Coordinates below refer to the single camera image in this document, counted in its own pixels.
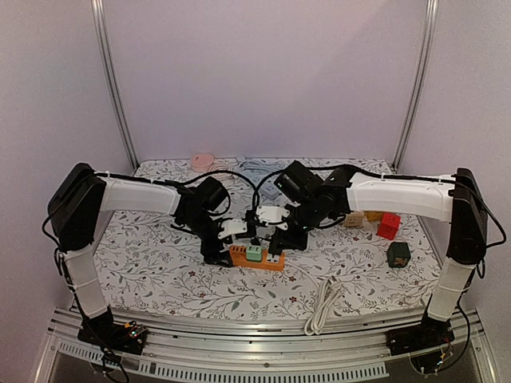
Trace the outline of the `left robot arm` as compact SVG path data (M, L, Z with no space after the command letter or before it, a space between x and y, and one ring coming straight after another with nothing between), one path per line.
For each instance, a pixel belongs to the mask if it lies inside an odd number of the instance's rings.
M102 346L119 338L94 264L94 235L102 212L144 211L172 216L200 239L209 265L229 267L232 259L212 213L229 197L222 183L208 176L188 188L176 181L153 181L94 171L76 164L47 207L42 232L56 245L56 263L65 276L89 335Z

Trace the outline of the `orange power strip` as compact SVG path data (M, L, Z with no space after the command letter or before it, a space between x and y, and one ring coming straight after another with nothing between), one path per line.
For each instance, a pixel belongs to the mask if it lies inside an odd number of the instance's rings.
M263 260L261 263L250 263L246 260L246 248L248 246L231 245L229 253L232 257L233 264L236 267L247 267L259 270L269 270L281 272L284 269L285 254L282 252L279 263L269 263L267 261L267 249L263 248Z

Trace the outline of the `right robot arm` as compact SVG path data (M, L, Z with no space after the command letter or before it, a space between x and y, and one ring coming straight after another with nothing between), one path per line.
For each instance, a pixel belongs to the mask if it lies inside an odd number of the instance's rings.
M453 175L403 176L376 174L342 164L322 179L299 161L276 173L275 186L290 200L290 207L254 204L256 220L275 226L270 252L307 248L309 231L327 218L354 211L383 211L416 215L450 224L446 260L426 306L426 320L413 331L413 341L431 347L444 333L477 265L491 247L487 224L494 214L482 199L467 168Z

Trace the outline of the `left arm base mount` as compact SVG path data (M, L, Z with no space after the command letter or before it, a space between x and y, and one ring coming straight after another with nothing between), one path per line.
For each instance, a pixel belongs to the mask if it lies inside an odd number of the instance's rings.
M93 319L84 319L77 339L106 350L141 355L148 335L147 330L136 321L117 324L113 317L106 313Z

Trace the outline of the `black charger plug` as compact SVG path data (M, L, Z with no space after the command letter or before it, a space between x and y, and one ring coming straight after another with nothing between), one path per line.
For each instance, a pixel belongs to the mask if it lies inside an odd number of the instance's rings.
M267 261L269 263L279 263L282 249L277 239L272 239L267 249Z

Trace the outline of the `beige cube socket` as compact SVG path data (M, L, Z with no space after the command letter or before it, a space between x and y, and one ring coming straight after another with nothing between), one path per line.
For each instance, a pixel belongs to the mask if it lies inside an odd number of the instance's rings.
M365 214L362 211L353 211L346 215L343 220L344 227L361 227L365 219Z

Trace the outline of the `mint green adapter plug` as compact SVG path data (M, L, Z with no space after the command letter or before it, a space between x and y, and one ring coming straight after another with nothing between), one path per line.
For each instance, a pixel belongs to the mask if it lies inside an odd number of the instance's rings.
M261 263L263 260L263 248L251 245L246 248L246 260L250 263Z

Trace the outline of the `pink round power strip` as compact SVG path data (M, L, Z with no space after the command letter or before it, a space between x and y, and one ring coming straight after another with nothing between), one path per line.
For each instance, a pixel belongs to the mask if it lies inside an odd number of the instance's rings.
M197 153L190 158L190 168L194 172L204 173L209 171L214 162L215 157L213 154Z

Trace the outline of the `blue-grey power strip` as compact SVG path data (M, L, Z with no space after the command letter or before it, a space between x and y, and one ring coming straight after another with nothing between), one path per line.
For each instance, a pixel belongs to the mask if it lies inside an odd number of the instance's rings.
M266 180L260 185L259 193L269 200L276 200L281 194L280 190L270 180Z

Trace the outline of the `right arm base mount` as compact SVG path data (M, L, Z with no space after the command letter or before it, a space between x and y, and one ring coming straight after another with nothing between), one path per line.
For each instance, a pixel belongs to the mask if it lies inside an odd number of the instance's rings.
M424 317L417 325L386 332L386 346L392 356L413 353L450 343L455 339L450 321Z

